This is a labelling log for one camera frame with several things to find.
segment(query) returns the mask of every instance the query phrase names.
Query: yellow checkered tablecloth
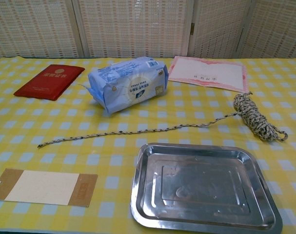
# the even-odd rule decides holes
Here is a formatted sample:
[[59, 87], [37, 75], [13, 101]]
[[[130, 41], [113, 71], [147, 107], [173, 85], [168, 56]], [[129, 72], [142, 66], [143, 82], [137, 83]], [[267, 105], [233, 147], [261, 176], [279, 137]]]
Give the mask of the yellow checkered tablecloth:
[[[130, 214], [129, 202], [140, 146], [149, 142], [236, 146], [257, 159], [283, 219], [284, 234], [296, 233], [296, 59], [232, 59], [246, 65], [252, 100], [286, 142], [266, 143], [240, 117], [208, 129], [107, 136], [37, 149], [43, 141], [112, 130], [163, 128], [205, 123], [233, 109], [236, 92], [169, 82], [168, 92], [108, 116], [86, 89], [87, 74], [118, 58], [0, 59], [0, 175], [5, 168], [96, 173], [88, 208], [0, 201], [0, 230], [91, 233], [168, 233], [145, 228]], [[167, 67], [171, 59], [162, 59]], [[49, 64], [86, 70], [57, 101], [15, 97], [13, 93]]]

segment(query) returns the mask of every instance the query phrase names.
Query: plastic package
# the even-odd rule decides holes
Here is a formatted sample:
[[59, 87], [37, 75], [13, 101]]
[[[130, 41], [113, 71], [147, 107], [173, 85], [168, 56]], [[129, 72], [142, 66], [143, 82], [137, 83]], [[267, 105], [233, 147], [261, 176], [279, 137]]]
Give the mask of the plastic package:
[[89, 93], [111, 114], [163, 94], [168, 72], [163, 62], [140, 57], [92, 71], [88, 79]]

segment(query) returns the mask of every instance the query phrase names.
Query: coiled rope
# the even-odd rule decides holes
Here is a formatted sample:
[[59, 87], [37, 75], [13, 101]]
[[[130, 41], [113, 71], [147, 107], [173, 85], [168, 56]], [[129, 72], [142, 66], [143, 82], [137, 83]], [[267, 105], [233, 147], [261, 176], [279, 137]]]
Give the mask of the coiled rope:
[[51, 140], [45, 142], [43, 144], [38, 145], [38, 148], [42, 148], [46, 145], [62, 142], [62, 141], [69, 141], [69, 140], [79, 140], [79, 139], [87, 139], [92, 137], [103, 137], [108, 135], [133, 135], [133, 134], [142, 134], [142, 133], [159, 133], [159, 132], [167, 132], [183, 127], [196, 127], [196, 128], [203, 128], [208, 127], [211, 124], [214, 124], [224, 118], [230, 116], [240, 115], [243, 118], [243, 121], [247, 126], [250, 127], [252, 132], [257, 135], [260, 139], [265, 141], [273, 141], [273, 140], [280, 140], [284, 141], [288, 138], [288, 134], [285, 131], [279, 130], [276, 126], [269, 123], [264, 115], [262, 115], [256, 106], [256, 104], [248, 97], [248, 95], [252, 94], [251, 92], [245, 94], [237, 94], [234, 100], [234, 108], [236, 112], [232, 114], [225, 115], [220, 118], [216, 118], [214, 121], [203, 123], [203, 124], [180, 124], [175, 125], [169, 128], [155, 128], [155, 129], [145, 129], [145, 130], [138, 130], [135, 132], [128, 132], [128, 131], [115, 131], [115, 132], [107, 132], [107, 133], [96, 133], [91, 135], [84, 135], [84, 136], [75, 136], [75, 137], [67, 137], [67, 138], [60, 138], [56, 140]]

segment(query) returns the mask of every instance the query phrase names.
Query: stainless steel tray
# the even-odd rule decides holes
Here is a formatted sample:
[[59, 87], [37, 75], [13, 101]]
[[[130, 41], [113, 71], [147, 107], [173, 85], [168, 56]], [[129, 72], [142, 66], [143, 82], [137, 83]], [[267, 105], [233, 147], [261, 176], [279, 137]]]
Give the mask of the stainless steel tray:
[[131, 212], [146, 227], [278, 234], [282, 220], [254, 157], [236, 147], [141, 147]]

